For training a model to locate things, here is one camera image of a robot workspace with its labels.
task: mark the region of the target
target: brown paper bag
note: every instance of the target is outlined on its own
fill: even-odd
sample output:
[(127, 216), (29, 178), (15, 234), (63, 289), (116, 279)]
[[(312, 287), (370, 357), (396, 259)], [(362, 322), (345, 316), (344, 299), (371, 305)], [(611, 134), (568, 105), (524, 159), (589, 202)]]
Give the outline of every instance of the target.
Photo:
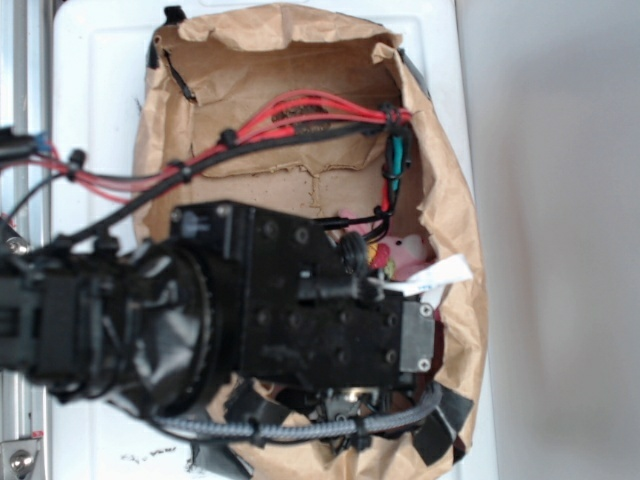
[[(433, 105), (398, 52), (400, 42), (380, 25), (287, 4), (184, 20), (154, 35), (136, 143), (139, 174), (198, 154), (222, 130), (237, 128), (289, 90), (326, 90), (369, 108), (401, 104), (413, 112), (416, 142), (392, 233), (421, 233), (437, 258), (462, 253), (474, 272), (473, 280), (448, 290), (440, 307), (442, 352), (439, 361), (434, 358), (435, 380), (446, 387), (453, 407), (447, 413), (447, 405), (441, 405), (449, 415), (443, 417), (446, 427), (440, 425), (443, 419), (435, 419), (425, 428), (454, 434), (437, 459), (427, 466), (408, 433), (394, 441), (374, 438), (372, 448), (336, 458), (320, 442), (264, 449), (234, 445), (256, 479), (432, 479), (471, 446), (487, 342), (476, 215)], [(138, 235), (160, 240), (175, 205), (214, 199), (309, 217), (336, 215), (341, 208), (369, 215), (382, 188), (383, 150), (384, 138), (354, 136), (242, 157), (155, 200), (136, 217)], [(217, 420), (223, 397), (221, 391), (211, 405)], [(468, 405), (470, 414), (456, 416), (460, 405)], [(287, 423), (305, 421), (296, 414)]]

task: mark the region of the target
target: red wire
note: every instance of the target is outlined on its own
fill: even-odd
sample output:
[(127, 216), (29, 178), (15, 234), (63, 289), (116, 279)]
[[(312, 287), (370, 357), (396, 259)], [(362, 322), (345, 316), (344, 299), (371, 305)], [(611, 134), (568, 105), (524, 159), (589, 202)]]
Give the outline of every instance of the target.
[[(272, 119), (274, 116), (282, 113), (288, 109), (304, 106), (319, 106), (331, 108), (341, 111), (342, 113), (310, 113), (304, 115), (298, 115), (293, 117), (283, 118), (266, 125), (262, 128), (254, 129), (255, 126), (264, 122), (267, 119)], [(411, 114), (404, 108), (398, 109), (401, 123), (406, 123), (411, 119)], [(295, 124), (302, 122), (317, 122), (317, 121), (340, 121), (340, 122), (367, 122), (371, 124), (384, 124), (387, 122), (387, 115), (384, 112), (378, 110), (370, 110), (353, 102), (340, 98), (336, 95), (322, 92), (319, 90), (294, 90), (285, 92), (273, 98), (270, 102), (265, 104), (247, 123), (245, 123), (238, 131), (237, 143), (239, 145), (246, 143), (254, 143), (267, 139), (285, 138), (296, 134), (294, 128)], [(29, 161), (28, 164), (36, 164), (50, 170), (56, 170), (61, 173), (67, 173), (69, 167), (59, 161), (59, 154), (54, 145), (50, 144), (52, 151), (52, 158), (50, 161)], [(227, 150), (227, 147), (222, 144), (213, 145), (206, 150), (202, 151), (195, 157), (190, 158), (185, 162), (187, 166), (193, 166), (200, 161), (208, 158), (212, 155), (216, 155), (220, 152)], [(167, 166), (161, 172), (153, 177), (137, 180), (137, 181), (119, 181), (100, 178), (87, 171), (79, 171), (76, 174), (78, 183), (82, 184), (90, 191), (103, 196), (109, 200), (126, 203), (128, 199), (110, 195), (104, 192), (98, 187), (106, 188), (109, 190), (123, 191), (123, 192), (141, 192), (147, 190), (158, 182), (168, 178), (180, 169), (179, 166)]]
[(100, 195), (101, 197), (106, 198), (107, 200), (111, 200), (112, 202), (122, 203), (122, 204), (125, 204), (125, 203), (129, 202), (128, 198), (123, 198), (123, 197), (118, 197), (116, 195), (111, 195), (110, 193), (105, 192), (104, 190), (100, 190), (99, 188), (97, 188), (94, 185), (91, 185), (89, 183), (80, 183), (80, 185), (82, 185), (84, 188), (86, 188), (90, 192), (93, 192), (96, 195)]

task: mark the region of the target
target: white surface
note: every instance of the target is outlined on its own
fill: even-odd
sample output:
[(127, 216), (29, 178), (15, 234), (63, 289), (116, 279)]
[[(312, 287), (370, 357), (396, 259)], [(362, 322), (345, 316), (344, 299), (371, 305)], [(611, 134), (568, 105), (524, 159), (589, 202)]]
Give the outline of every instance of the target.
[[(56, 17), (54, 140), (62, 155), (72, 148), (90, 154), (87, 168), (131, 171), (139, 105), (144, 103), (144, 66), (152, 31), (164, 23), (163, 6), (173, 0), (74, 0)], [(248, 4), (189, 0), (189, 17)], [(464, 98), (453, 3), (429, 1), (309, 1), (307, 5), (369, 18), (405, 35), (405, 48), (426, 72), (440, 120), (471, 179)], [(113, 208), (75, 186), (54, 190), (54, 231), (72, 232)], [(114, 229), (125, 249), (133, 246), (128, 221)], [(497, 479), (489, 377), (471, 454), (447, 478)], [(185, 471), (185, 445), (150, 431), (140, 422), (99, 404), (54, 406), (54, 480), (193, 478)], [(149, 452), (175, 451), (151, 456)], [(200, 472), (197, 478), (204, 478)]]
[(500, 476), (640, 478), (640, 3), (458, 0)]

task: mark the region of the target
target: metal rail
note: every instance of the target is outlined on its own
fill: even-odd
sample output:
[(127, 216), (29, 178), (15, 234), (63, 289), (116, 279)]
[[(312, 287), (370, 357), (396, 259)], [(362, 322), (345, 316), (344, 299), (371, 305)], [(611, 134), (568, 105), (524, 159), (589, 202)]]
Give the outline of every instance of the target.
[[(38, 133), (51, 128), (51, 52), (54, 2), (50, 0), (0, 0), (0, 126), (17, 133)], [(42, 179), (46, 172), (19, 168), (0, 177), (0, 210), (12, 205)], [(36, 196), (16, 217), (16, 230), (33, 245), (50, 238), (49, 191)], [(36, 462), (25, 478), (50, 479), (50, 401), (43, 388), (30, 385), (22, 375), (0, 374), (0, 441), (2, 451), (20, 443), (21, 451)], [(33, 437), (37, 441), (26, 441)], [(28, 461), (24, 453), (0, 455), (0, 479), (15, 474), (12, 458)]]

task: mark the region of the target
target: pink object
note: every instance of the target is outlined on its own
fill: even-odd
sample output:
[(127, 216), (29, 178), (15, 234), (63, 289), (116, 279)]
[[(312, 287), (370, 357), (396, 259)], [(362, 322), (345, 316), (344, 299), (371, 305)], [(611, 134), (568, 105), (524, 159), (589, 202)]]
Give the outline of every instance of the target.
[[(339, 215), (345, 218), (357, 218), (357, 215), (348, 209), (340, 210)], [(347, 228), (347, 231), (364, 235), (370, 229), (369, 225), (362, 224), (352, 225)], [(412, 234), (406, 237), (387, 235), (377, 245), (377, 251), (370, 265), (372, 268), (385, 268), (392, 280), (406, 280), (430, 264), (427, 262), (427, 247), (420, 235)], [(389, 262), (393, 262), (391, 268), (389, 268)]]

